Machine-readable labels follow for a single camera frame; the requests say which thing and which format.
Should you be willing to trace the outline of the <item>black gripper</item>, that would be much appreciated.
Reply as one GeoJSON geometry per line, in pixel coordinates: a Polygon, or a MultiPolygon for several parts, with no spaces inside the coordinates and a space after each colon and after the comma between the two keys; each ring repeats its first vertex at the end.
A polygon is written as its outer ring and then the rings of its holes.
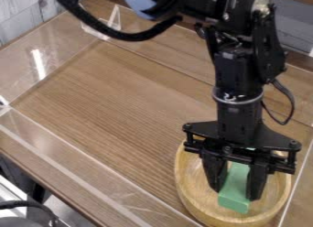
{"type": "Polygon", "coordinates": [[[247,196],[263,197],[269,174],[296,171],[301,143],[276,132],[264,123],[264,102],[217,102],[218,119],[186,123],[185,150],[197,154],[204,163],[210,188],[220,192],[228,176],[228,163],[249,166],[247,196]]]}

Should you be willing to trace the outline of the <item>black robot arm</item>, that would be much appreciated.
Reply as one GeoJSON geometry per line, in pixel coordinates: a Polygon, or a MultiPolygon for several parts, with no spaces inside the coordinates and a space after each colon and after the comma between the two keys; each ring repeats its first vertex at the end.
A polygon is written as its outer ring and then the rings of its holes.
{"type": "Polygon", "coordinates": [[[226,183],[228,163],[249,166],[247,198],[259,200],[268,176],[292,174],[301,143],[264,123],[264,86],[291,91],[277,80],[287,70],[272,0],[125,0],[149,20],[182,14],[206,40],[216,68],[213,99],[218,119],[186,123],[185,150],[202,158],[206,180],[216,191],[226,183]]]}

